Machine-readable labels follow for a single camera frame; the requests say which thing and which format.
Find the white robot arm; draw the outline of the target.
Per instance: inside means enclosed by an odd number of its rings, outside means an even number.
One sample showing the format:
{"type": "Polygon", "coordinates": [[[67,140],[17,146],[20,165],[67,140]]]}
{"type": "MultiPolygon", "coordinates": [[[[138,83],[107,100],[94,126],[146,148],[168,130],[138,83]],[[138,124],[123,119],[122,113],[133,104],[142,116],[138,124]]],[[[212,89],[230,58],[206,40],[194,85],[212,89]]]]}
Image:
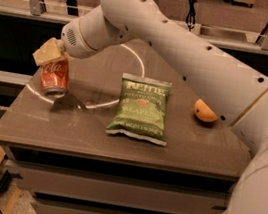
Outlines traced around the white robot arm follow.
{"type": "Polygon", "coordinates": [[[35,51],[36,64],[87,58],[134,38],[151,46],[254,154],[226,214],[268,214],[267,76],[170,21],[153,0],[100,0],[63,30],[35,51]]]}

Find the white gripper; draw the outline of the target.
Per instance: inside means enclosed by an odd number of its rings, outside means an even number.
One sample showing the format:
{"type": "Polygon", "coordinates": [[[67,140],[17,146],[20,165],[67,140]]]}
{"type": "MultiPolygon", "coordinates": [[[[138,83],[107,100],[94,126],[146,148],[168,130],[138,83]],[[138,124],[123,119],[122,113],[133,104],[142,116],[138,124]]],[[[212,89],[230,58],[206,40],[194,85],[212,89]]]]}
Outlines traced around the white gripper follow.
{"type": "Polygon", "coordinates": [[[80,32],[79,23],[79,18],[69,22],[62,28],[61,39],[52,37],[33,53],[34,61],[38,67],[49,62],[66,59],[66,52],[77,59],[85,59],[97,53],[86,44],[80,32]]]}

